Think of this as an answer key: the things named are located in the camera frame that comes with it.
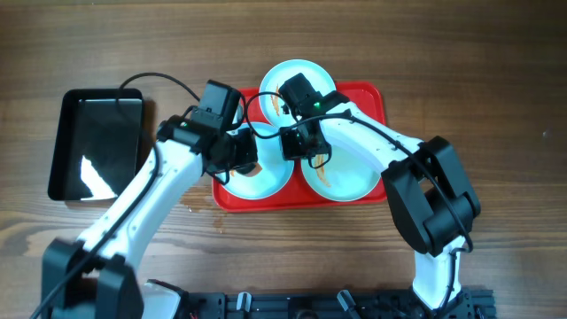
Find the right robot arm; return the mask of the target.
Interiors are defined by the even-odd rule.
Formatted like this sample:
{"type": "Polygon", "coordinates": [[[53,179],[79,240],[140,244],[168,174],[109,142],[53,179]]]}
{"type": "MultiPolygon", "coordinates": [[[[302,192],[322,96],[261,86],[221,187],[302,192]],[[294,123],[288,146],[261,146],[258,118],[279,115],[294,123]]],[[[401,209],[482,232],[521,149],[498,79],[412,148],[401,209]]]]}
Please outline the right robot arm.
{"type": "Polygon", "coordinates": [[[353,102],[289,102],[284,110],[294,119],[280,130],[285,154],[340,146],[381,175],[396,229],[415,252],[414,295],[431,315],[452,310],[460,257],[473,249],[470,232],[481,210],[454,147],[440,136],[404,136],[353,102]]]}

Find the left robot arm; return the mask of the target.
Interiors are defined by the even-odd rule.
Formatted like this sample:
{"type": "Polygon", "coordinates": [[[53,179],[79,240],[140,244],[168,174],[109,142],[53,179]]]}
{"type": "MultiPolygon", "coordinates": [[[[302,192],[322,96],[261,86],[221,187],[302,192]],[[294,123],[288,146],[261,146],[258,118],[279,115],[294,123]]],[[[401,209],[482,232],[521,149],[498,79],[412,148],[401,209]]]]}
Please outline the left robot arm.
{"type": "Polygon", "coordinates": [[[171,284],[139,284],[148,244],[181,196],[203,174],[225,175],[256,159],[252,132],[241,121],[173,116],[150,157],[109,210],[73,242],[59,239],[43,255],[42,301],[34,318],[179,318],[187,293],[171,284]]]}

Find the green and yellow sponge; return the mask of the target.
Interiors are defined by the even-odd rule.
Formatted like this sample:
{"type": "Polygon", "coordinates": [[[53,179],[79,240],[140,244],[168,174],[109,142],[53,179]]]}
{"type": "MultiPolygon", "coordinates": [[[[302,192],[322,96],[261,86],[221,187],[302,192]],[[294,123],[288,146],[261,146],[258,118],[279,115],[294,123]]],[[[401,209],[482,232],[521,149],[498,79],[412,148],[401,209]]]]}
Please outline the green and yellow sponge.
{"type": "Polygon", "coordinates": [[[262,166],[258,162],[256,162],[231,170],[229,173],[231,177],[234,177],[236,174],[243,175],[246,177],[252,177],[257,175],[261,170],[262,170],[262,166]]]}

